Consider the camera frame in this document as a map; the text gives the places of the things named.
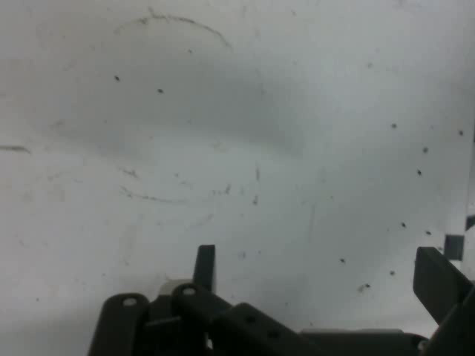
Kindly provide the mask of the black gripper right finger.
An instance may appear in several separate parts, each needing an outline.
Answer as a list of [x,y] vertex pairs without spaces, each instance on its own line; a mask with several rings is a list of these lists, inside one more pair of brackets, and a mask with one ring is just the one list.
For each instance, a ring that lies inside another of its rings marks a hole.
[[419,247],[413,291],[438,328],[422,355],[474,354],[474,283],[436,248]]

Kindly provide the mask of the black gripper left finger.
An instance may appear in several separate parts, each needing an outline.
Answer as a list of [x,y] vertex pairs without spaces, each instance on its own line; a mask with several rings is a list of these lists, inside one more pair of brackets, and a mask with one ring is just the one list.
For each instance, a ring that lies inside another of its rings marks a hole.
[[315,355],[307,339],[246,303],[213,292],[215,246],[197,250],[191,281],[153,302],[137,293],[103,304],[90,355]]

